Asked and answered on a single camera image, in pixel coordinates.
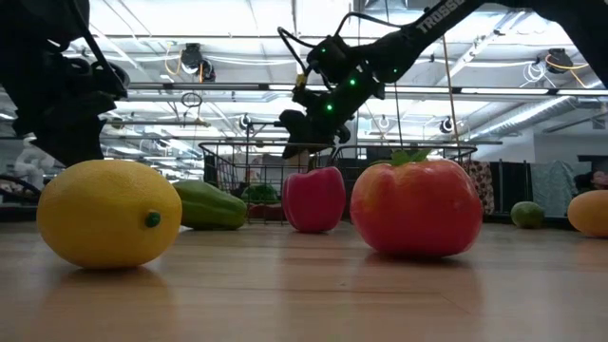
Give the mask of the yellow orange mango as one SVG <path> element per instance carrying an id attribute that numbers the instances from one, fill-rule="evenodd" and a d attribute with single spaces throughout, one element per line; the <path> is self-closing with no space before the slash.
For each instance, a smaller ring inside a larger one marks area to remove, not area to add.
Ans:
<path id="1" fill-rule="evenodd" d="M 593 190 L 576 196 L 569 203 L 567 217 L 586 236 L 608 238 L 608 190 Z"/>

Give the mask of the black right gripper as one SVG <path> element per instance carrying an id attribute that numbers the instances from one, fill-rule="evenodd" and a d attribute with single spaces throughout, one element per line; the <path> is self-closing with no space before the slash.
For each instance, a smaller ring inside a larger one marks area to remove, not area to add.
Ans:
<path id="1" fill-rule="evenodd" d="M 355 95 L 295 94 L 292 101 L 303 105 L 306 114 L 285 109 L 279 121 L 289 132 L 288 145 L 282 158 L 288 160 L 305 150 L 315 153 L 330 145 L 334 139 L 346 143 L 351 131 L 346 122 L 354 119 L 354 112 L 361 106 L 361 98 Z"/>

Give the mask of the silver ceiling duct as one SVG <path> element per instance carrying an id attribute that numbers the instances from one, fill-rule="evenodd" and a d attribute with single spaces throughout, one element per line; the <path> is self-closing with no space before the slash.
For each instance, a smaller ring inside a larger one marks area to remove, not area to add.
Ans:
<path id="1" fill-rule="evenodd" d="M 522 104 L 507 111 L 498 118 L 472 130 L 468 139 L 475 141 L 487 137 L 502 137 L 512 132 L 526 129 L 534 124 L 553 119 L 580 108 L 580 98 L 608 98 L 608 89 L 601 88 L 601 81 L 592 83 L 591 88 L 550 88 L 550 97 L 537 103 Z"/>

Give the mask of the patterned hanging cloth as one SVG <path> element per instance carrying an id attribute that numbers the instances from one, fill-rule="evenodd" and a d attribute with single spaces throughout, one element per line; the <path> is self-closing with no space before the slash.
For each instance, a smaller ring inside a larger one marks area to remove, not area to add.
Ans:
<path id="1" fill-rule="evenodd" d="M 473 182 L 482 203 L 484 214 L 493 214 L 495 203 L 490 163 L 487 161 L 466 161 L 464 163 L 464 170 Z"/>

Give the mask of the green lime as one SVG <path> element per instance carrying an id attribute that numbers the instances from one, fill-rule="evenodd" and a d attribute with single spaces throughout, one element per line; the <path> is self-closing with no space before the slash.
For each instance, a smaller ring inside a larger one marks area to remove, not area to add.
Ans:
<path id="1" fill-rule="evenodd" d="M 518 228 L 536 229 L 542 226 L 544 211 L 533 201 L 520 201 L 512 207 L 510 217 Z"/>

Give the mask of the long ceiling light strip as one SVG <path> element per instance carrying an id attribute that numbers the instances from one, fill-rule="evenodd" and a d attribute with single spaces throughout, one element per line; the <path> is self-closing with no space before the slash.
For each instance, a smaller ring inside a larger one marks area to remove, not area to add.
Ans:
<path id="1" fill-rule="evenodd" d="M 295 87 L 287 84 L 194 84 L 194 83 L 134 83 L 128 88 L 129 91 L 140 90 L 221 90 L 221 91 L 291 91 Z M 396 89 L 398 93 L 405 94 L 447 94 L 446 86 L 402 86 L 387 85 L 386 91 Z M 582 96 L 602 97 L 608 96 L 608 89 L 604 88 L 524 88 L 524 87 L 453 87 L 454 94 L 475 95 L 546 95 L 546 96 Z"/>

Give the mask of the orange tomato with green leaf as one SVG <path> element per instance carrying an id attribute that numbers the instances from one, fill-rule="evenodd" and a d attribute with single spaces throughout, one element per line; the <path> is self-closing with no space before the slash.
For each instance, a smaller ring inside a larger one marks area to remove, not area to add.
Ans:
<path id="1" fill-rule="evenodd" d="M 428 154 L 395 150 L 355 181 L 351 221 L 376 252 L 449 257 L 467 251 L 480 234 L 483 206 L 470 176 L 459 163 Z"/>

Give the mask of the black partition panel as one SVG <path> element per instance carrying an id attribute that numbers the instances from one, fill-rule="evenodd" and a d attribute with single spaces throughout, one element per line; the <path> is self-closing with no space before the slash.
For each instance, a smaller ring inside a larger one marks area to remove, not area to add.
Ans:
<path id="1" fill-rule="evenodd" d="M 493 161 L 490 170 L 494 214 L 508 215 L 518 202 L 533 200 L 531 169 L 527 161 Z"/>

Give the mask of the red bell pepper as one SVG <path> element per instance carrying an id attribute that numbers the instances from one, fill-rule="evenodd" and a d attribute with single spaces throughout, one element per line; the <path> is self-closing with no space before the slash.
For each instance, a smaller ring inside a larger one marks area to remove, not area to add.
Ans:
<path id="1" fill-rule="evenodd" d="M 284 181 L 284 214 L 300 233 L 331 231 L 341 220 L 345 205 L 344 181 L 334 166 L 292 174 Z"/>

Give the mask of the yellow lemon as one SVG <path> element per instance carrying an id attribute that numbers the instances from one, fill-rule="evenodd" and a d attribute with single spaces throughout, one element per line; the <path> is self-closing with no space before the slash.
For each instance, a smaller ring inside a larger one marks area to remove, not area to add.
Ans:
<path id="1" fill-rule="evenodd" d="M 181 199 L 158 171 L 135 161 L 83 161 L 54 178 L 39 198 L 42 239 L 86 269 L 143 265 L 175 241 Z"/>

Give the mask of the person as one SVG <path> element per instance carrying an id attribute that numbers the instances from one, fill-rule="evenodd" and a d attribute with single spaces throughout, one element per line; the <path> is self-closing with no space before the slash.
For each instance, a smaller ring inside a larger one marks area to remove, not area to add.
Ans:
<path id="1" fill-rule="evenodd" d="M 575 195 L 595 190 L 608 190 L 608 175 L 602 171 L 590 171 L 574 177 L 577 189 Z"/>

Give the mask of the pale blue hanging cloth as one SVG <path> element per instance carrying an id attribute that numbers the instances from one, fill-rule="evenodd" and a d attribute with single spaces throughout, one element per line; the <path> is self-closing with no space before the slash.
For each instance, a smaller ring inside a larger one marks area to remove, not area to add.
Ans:
<path id="1" fill-rule="evenodd" d="M 530 165 L 533 201 L 547 217 L 565 217 L 576 186 L 573 168 L 563 161 Z"/>

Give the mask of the white robot figure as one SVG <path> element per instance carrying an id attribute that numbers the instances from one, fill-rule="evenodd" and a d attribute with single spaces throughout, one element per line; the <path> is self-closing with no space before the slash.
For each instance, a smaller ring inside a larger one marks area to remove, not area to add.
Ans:
<path id="1" fill-rule="evenodd" d="M 24 149 L 14 163 L 14 174 L 24 178 L 37 189 L 44 187 L 45 172 L 51 169 L 55 159 L 33 144 L 34 137 L 23 139 Z"/>

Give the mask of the light green chayote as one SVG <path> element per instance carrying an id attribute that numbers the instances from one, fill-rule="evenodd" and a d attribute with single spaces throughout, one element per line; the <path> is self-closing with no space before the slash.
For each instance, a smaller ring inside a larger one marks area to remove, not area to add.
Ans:
<path id="1" fill-rule="evenodd" d="M 246 203 L 201 180 L 173 183 L 182 204 L 181 224 L 198 231 L 239 229 L 247 219 Z"/>

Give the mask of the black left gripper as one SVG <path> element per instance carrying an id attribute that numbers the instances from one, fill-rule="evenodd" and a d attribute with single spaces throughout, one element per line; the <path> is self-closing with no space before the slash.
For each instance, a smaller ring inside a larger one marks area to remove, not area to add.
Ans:
<path id="1" fill-rule="evenodd" d="M 100 133 L 105 120 L 99 115 L 115 108 L 110 95 L 92 91 L 62 97 L 34 88 L 29 102 L 28 131 L 34 134 L 36 146 L 65 166 L 104 158 Z"/>

